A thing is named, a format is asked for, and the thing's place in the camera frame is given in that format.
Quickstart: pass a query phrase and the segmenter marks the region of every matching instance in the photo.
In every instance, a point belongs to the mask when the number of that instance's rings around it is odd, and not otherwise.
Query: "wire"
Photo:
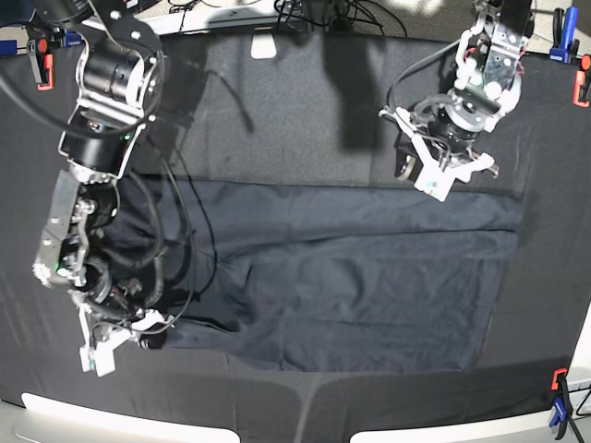
[[[439,138],[439,137],[432,137],[432,136],[426,136],[424,134],[418,133],[418,135],[425,139],[425,140],[431,140],[431,141],[437,141],[438,143],[442,144],[443,146],[445,146],[445,148],[447,150],[450,150],[450,144],[447,140],[444,140],[443,138]]]
[[[294,15],[294,9],[296,9],[296,5],[292,2],[292,7],[289,8],[289,14],[287,14],[287,18],[285,19],[284,24],[286,25],[289,19]]]
[[[178,12],[183,13],[183,18],[181,18],[181,26],[178,28],[178,32],[183,32],[183,28],[185,27],[185,17],[187,16],[187,12],[192,11],[193,8],[200,0],[191,0],[190,2],[186,2],[183,4],[173,3],[168,0],[168,4],[170,8],[168,9],[169,14],[176,14]]]
[[[193,268],[193,270],[191,271],[190,280],[189,280],[189,291],[188,291],[187,300],[183,304],[183,307],[181,307],[181,310],[178,312],[178,314],[176,314],[172,320],[170,320],[168,323],[166,323],[161,328],[156,329],[156,330],[146,330],[146,331],[142,332],[142,334],[145,334],[145,335],[157,335],[157,334],[164,332],[165,330],[167,330],[171,326],[173,326],[176,323],[176,321],[179,318],[181,318],[183,316],[183,314],[185,314],[191,301],[193,300],[193,293],[195,292],[195,280],[197,278],[197,246],[195,244],[195,238],[193,235],[193,227],[192,227],[191,219],[188,215],[187,205],[185,204],[185,200],[183,199],[183,195],[180,191],[180,188],[178,187],[178,183],[176,182],[176,178],[175,178],[175,175],[173,174],[170,164],[168,164],[168,161],[164,158],[162,151],[157,147],[157,145],[154,143],[154,141],[151,139],[150,136],[147,137],[147,140],[150,143],[150,145],[152,146],[152,148],[154,149],[154,151],[160,157],[160,160],[163,164],[164,171],[166,172],[166,175],[168,176],[168,179],[169,179],[171,185],[173,186],[173,189],[175,190],[176,197],[178,198],[179,204],[181,206],[181,210],[183,211],[183,217],[186,219],[187,227],[189,228],[188,229],[189,242],[191,244],[191,251],[192,251],[191,263],[192,263],[192,268]],[[187,165],[185,164],[185,161],[182,158],[182,156],[179,155],[179,159],[181,160],[186,173],[188,173]],[[205,206],[203,205],[203,200],[201,200],[201,196],[199,195],[197,188],[195,188],[195,185],[193,184],[193,179],[190,177],[189,174],[187,174],[187,179],[188,179],[188,182],[191,186],[191,189],[193,190],[195,196],[197,197],[199,207],[201,208],[201,212],[203,213],[203,217],[204,217],[205,222],[208,226],[208,229],[210,232],[211,248],[213,249],[213,269],[211,270],[211,275],[210,275],[208,281],[203,285],[203,287],[197,291],[197,296],[201,296],[208,289],[210,289],[210,287],[213,284],[213,281],[215,279],[215,276],[217,275],[218,251],[217,251],[217,248],[215,247],[215,234],[213,233],[213,228],[211,226],[210,217],[209,217],[207,211],[205,210]]]
[[[388,14],[390,17],[392,17],[394,20],[396,20],[398,22],[398,24],[400,25],[400,27],[402,28],[403,32],[404,32],[404,36],[408,37],[408,30],[406,29],[406,26],[404,25],[403,21],[400,20],[393,12],[391,12],[390,9],[388,9],[386,6],[379,4],[378,2],[376,2],[375,0],[356,0],[357,2],[367,2],[367,3],[371,3],[374,6],[377,6],[378,8],[380,8],[382,11],[384,11],[386,14]]]
[[[279,29],[279,25],[281,24],[281,17],[283,16],[283,10],[285,9],[285,2],[281,3],[281,12],[277,14],[277,23],[275,23],[275,29]]]
[[[254,2],[250,2],[250,3],[241,3],[241,6],[250,6],[250,5],[254,5],[255,3],[260,2],[260,0],[255,0]],[[204,2],[203,0],[201,0],[201,3],[205,6],[209,6],[209,7],[225,7],[222,5],[210,5],[209,3]]]
[[[154,201],[154,198],[144,181],[133,171],[129,173],[129,177],[139,188],[148,202],[148,211],[150,213],[152,224],[155,228],[156,241],[154,242],[153,247],[146,253],[146,255],[139,259],[127,258],[111,247],[103,247],[103,252],[113,261],[125,266],[126,268],[141,269],[151,264],[155,258],[162,254],[164,249],[164,228],[162,218],[160,217],[160,213],[156,208],[156,202]]]
[[[159,59],[157,63],[161,64],[162,66],[163,54],[161,51],[157,53],[157,58]],[[40,122],[45,123],[48,126],[52,126],[60,131],[66,132],[73,137],[98,139],[122,136],[124,134],[128,134],[132,131],[135,131],[138,128],[138,126],[143,125],[150,119],[151,114],[156,110],[163,96],[163,88],[158,88],[156,91],[156,95],[154,97],[154,101],[146,110],[145,115],[133,125],[127,125],[120,127],[119,129],[108,130],[104,132],[94,132],[90,131],[89,129],[84,129],[78,126],[72,126],[70,123],[55,118],[47,111],[45,111],[43,108],[38,107],[14,85],[14,83],[8,78],[8,76],[4,72],[4,69],[0,69],[0,89],[3,90],[4,93],[8,97],[10,97],[10,99],[13,102],[20,106],[20,108],[22,108],[23,111],[25,111],[31,117],[39,120]]]
[[[284,16],[286,16],[286,14],[282,10],[279,9],[279,2],[281,2],[281,1],[282,0],[275,0],[273,2],[273,9],[275,9],[275,11],[277,12],[277,14],[279,14],[281,17],[284,17]],[[307,23],[309,23],[311,25],[314,25],[314,26],[318,26],[319,28],[326,28],[326,27],[328,27],[328,26],[331,25],[331,21],[330,20],[327,21],[327,22],[318,22],[318,21],[312,20],[312,19],[307,18],[307,17],[302,16],[302,15],[297,15],[297,16],[292,15],[292,18],[296,18],[296,19],[299,19],[299,20],[302,20],[302,21],[306,21]]]
[[[360,5],[356,0],[354,1],[349,1],[349,0],[344,0],[349,6],[352,6],[357,10],[361,11],[367,18],[369,18],[369,20],[365,20],[362,18],[351,18],[350,21],[358,21],[361,23],[367,23],[370,25],[374,25],[377,26],[380,29],[381,35],[386,35],[384,33],[384,27],[381,23],[378,22],[378,20],[376,19],[376,16],[374,16],[371,11],[369,11],[366,7]]]
[[[576,408],[576,412],[575,413],[579,417],[589,417],[589,416],[591,416],[591,413],[581,413],[581,408],[583,408],[583,406],[585,406],[585,403],[587,402],[587,400],[589,400],[589,396],[590,395],[591,395],[591,387],[589,387],[589,391],[585,395],[585,398],[583,399],[583,401],[581,401],[581,403],[579,404],[579,407]]]
[[[450,50],[455,48],[458,44],[460,44],[460,41],[456,40],[455,42],[450,43],[447,46],[439,49],[437,52],[419,60],[416,63],[413,63],[407,69],[405,69],[398,76],[398,78],[396,78],[396,80],[391,84],[391,86],[388,88],[388,92],[386,93],[386,105],[389,108],[393,109],[393,111],[398,114],[398,111],[396,110],[395,92],[396,92],[396,87],[401,82],[401,80],[403,80],[404,78],[407,78],[408,76],[410,76],[412,74],[415,74],[415,72],[423,69],[425,66],[430,65],[438,58],[441,58],[442,56],[446,55]]]

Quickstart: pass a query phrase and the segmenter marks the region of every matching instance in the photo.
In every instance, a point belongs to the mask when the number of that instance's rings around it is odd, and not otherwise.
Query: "wrinkled fabric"
[[[168,346],[214,349],[260,368],[294,371],[463,371],[478,355],[521,203],[414,190],[197,182],[215,234],[213,285],[169,334]],[[198,287],[213,270],[203,212],[180,183],[195,229]],[[167,182],[151,181],[163,215],[163,303],[187,297],[186,229]],[[150,241],[130,183],[108,230],[119,245]],[[209,321],[219,328],[204,326]]]

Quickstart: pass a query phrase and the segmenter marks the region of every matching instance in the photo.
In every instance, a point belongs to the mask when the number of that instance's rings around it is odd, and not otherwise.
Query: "dark fabric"
[[[15,21],[29,21],[33,8],[30,0],[10,0],[0,5],[0,26]]]
[[[235,333],[183,322],[168,345],[314,372],[414,374],[474,363],[516,246],[515,199],[457,193],[440,204],[407,190],[196,186],[219,266],[188,313]],[[159,210],[174,241],[183,232],[174,195],[167,184],[151,187],[162,190]],[[120,188],[123,210],[107,233],[119,247],[142,247],[149,216],[126,211],[142,195],[130,183]],[[197,231],[202,286],[213,269],[209,231],[188,183],[182,190]],[[171,247],[165,260],[169,280],[179,280],[186,244]],[[187,276],[167,288],[185,299]]]
[[[172,62],[168,104],[151,134],[170,152],[175,171],[186,174],[173,150],[178,148],[188,173],[199,178],[393,186],[396,132],[374,120],[375,105],[383,105],[382,94],[397,74],[441,44],[360,35],[278,36],[276,42],[275,59],[256,61],[249,55],[251,35],[165,39]],[[78,96],[77,59],[76,49],[56,51],[55,86],[43,93],[26,56],[0,60],[0,68],[40,106],[67,119]],[[478,140],[501,163],[501,177],[482,174],[471,186],[457,186],[524,196],[517,250],[475,368],[415,376],[260,371],[221,352],[147,353],[132,344],[117,349],[113,374],[82,373],[75,307],[30,272],[57,172],[66,167],[56,153],[60,134],[0,94],[9,111],[0,122],[0,399],[22,404],[20,395],[31,392],[113,413],[227,427],[248,443],[340,443],[364,430],[549,409],[549,380],[570,363],[591,296],[590,114],[572,105],[575,66],[546,56],[524,59],[517,109]],[[223,81],[206,81],[204,66]],[[405,80],[401,103],[441,90],[439,73],[446,66],[436,63]],[[251,133],[240,109],[254,122]],[[368,131],[373,122],[383,137]],[[344,148],[345,133],[358,150]],[[138,147],[133,157],[142,171],[160,172],[149,148]]]

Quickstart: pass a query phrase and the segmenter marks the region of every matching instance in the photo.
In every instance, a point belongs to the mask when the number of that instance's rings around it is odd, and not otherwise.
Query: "clamp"
[[[566,10],[554,9],[553,36],[554,45],[550,49],[550,58],[558,62],[571,63],[579,51],[579,41],[573,40],[574,28],[579,10],[571,6]]]
[[[574,79],[573,104],[582,108],[589,107],[591,97],[591,55],[583,55],[581,69],[576,71]]]
[[[29,39],[27,54],[38,90],[54,88],[54,56],[49,54],[50,43],[45,38]]]
[[[577,441],[579,443],[585,443],[583,436],[579,432],[579,428],[573,420],[573,405],[571,404],[571,397],[569,395],[569,387],[566,382],[566,368],[557,369],[554,371],[554,377],[552,378],[551,389],[556,391],[556,397],[554,398],[554,416],[552,417],[549,427],[552,428],[556,425],[559,426],[556,440],[562,440],[566,435],[566,428],[571,425]]]

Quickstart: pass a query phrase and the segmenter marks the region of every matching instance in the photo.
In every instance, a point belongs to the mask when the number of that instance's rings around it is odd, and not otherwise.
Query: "blue clamp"
[[[70,46],[78,46],[82,44],[82,36],[72,30],[64,31],[64,38],[62,39],[62,45],[65,48]]]
[[[550,421],[550,427],[554,427],[558,423],[566,421],[566,408],[564,407],[564,402],[560,397],[554,399],[554,410],[556,412]]]
[[[571,63],[573,57],[576,58],[579,41],[573,41],[574,28],[579,10],[571,6],[564,11],[557,8],[554,11],[554,46],[550,49],[550,58],[558,62]],[[562,26],[562,17],[564,16],[564,26]]]

